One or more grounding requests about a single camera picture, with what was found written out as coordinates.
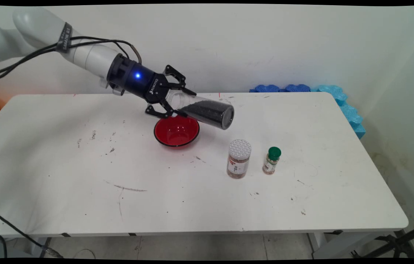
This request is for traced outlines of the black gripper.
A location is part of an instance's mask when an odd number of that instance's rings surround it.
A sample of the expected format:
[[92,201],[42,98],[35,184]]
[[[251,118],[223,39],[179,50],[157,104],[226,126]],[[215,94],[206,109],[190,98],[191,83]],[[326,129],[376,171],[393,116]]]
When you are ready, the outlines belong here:
[[[165,67],[163,75],[118,54],[112,61],[106,80],[119,93],[129,92],[149,103],[145,109],[147,115],[159,119],[177,116],[187,118],[185,112],[174,109],[165,97],[169,90],[179,90],[190,96],[197,94],[186,87],[186,77],[171,65]],[[165,77],[169,76],[177,82],[167,82]]]

